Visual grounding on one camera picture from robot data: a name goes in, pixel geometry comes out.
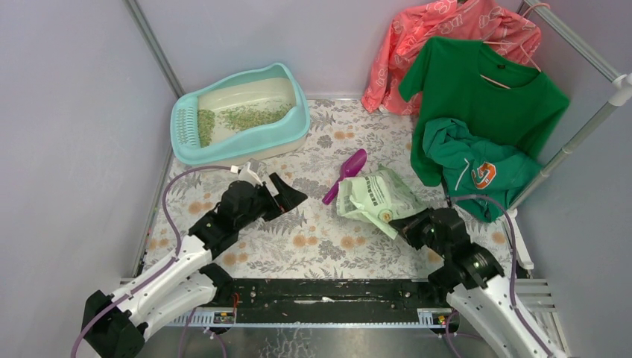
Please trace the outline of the green cat litter bag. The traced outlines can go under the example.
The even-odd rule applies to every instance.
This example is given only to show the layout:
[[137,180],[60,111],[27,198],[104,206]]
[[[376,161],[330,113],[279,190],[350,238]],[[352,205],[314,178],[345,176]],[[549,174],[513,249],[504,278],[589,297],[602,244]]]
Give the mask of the green cat litter bag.
[[398,236],[391,221],[408,218],[428,207],[396,172],[382,165],[364,177],[343,179],[338,188],[339,216],[373,224],[391,239]]

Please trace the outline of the purple litter scoop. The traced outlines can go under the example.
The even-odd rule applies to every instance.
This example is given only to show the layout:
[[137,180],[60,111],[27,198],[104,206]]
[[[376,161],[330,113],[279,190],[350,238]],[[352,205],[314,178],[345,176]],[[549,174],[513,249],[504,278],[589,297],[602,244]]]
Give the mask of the purple litter scoop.
[[345,162],[342,163],[339,171],[339,176],[334,185],[325,194],[322,199],[322,203],[329,205],[333,202],[339,193],[339,185],[346,178],[355,177],[364,167],[367,162],[367,152],[360,148]]

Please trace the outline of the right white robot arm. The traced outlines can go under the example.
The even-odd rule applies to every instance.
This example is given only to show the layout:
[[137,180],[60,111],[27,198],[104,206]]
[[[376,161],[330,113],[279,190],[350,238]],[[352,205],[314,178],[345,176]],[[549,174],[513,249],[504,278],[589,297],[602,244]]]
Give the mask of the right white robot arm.
[[428,276],[428,298],[450,305],[498,357],[565,357],[515,293],[515,281],[496,258],[473,242],[458,212],[426,209],[390,226],[411,247],[427,247],[443,258]]

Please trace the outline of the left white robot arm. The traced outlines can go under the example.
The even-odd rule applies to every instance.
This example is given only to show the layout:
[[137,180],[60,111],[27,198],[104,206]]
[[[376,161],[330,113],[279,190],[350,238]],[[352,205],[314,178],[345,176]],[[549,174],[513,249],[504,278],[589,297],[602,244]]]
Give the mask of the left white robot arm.
[[272,221],[308,198],[277,173],[269,175],[277,190],[271,193],[250,163],[228,170],[237,179],[185,236],[172,228],[177,243],[167,256],[112,293],[97,290],[88,297],[73,357],[81,342],[100,357],[136,357],[155,332],[184,312],[208,302],[225,305],[231,287],[210,277],[214,259],[236,243],[241,229],[259,219]]

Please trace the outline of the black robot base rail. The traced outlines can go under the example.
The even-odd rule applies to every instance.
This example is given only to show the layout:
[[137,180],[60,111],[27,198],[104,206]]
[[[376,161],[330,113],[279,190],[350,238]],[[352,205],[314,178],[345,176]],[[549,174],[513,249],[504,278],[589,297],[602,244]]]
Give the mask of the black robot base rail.
[[234,279],[209,307],[236,314],[236,324],[304,327],[444,327],[453,312],[427,280]]

